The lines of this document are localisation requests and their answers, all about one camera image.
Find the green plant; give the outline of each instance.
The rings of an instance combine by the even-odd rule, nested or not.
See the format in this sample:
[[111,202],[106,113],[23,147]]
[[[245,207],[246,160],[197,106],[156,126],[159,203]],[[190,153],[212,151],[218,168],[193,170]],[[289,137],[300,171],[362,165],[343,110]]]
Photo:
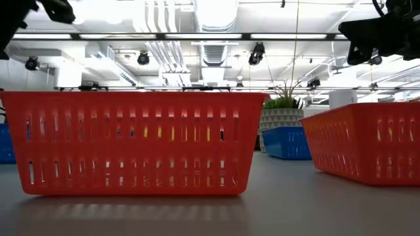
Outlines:
[[276,94],[279,96],[277,99],[272,99],[264,104],[264,109],[279,109],[279,108],[293,108],[302,109],[303,102],[299,98],[295,99],[293,91],[301,82],[297,81],[295,84],[292,83],[290,87],[287,86],[287,80],[284,82],[284,87],[276,87]]

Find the black camera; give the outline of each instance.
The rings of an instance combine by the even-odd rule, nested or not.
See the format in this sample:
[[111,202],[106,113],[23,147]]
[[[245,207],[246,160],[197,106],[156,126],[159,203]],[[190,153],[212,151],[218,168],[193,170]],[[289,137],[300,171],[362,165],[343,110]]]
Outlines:
[[147,52],[140,52],[140,56],[137,58],[137,63],[141,66],[149,64],[150,59]]
[[249,57],[249,65],[250,66],[256,66],[260,64],[260,62],[263,60],[263,55],[265,54],[265,48],[264,44],[261,42],[258,42],[254,49],[251,52],[251,56]]
[[36,56],[30,56],[25,63],[25,68],[30,71],[37,71],[40,67],[41,64],[38,62],[38,57]]

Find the potted plant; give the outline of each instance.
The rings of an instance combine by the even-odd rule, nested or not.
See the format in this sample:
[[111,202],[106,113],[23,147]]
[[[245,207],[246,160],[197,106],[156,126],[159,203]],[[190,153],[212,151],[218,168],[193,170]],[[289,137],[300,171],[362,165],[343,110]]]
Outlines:
[[303,102],[293,95],[293,91],[300,82],[293,84],[292,81],[291,85],[287,86],[286,80],[284,84],[284,87],[276,87],[278,98],[266,101],[261,113],[259,137],[262,152],[265,152],[262,130],[302,125],[299,120],[303,118]]

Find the ceiling light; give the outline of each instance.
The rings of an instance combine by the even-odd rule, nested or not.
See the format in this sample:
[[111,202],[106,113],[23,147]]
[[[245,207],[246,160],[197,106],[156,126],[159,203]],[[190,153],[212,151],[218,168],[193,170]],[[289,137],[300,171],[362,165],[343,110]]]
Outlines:
[[347,37],[344,35],[338,34],[335,36],[335,39],[347,39]]
[[70,34],[17,33],[13,39],[71,39]]
[[167,39],[240,39],[240,33],[174,33],[165,34]]
[[192,46],[238,46],[239,43],[233,42],[191,42]]
[[326,34],[254,33],[252,39],[325,39]]
[[155,39],[155,34],[97,34],[97,33],[82,33],[79,35],[82,39]]

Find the blue plastic basket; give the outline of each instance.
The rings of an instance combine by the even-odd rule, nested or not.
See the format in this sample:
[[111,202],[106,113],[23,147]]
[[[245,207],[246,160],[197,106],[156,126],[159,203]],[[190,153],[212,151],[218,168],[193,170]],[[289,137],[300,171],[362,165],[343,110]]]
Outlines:
[[266,152],[287,160],[311,160],[303,127],[277,127],[262,132]]
[[16,163],[9,126],[0,124],[0,164]]

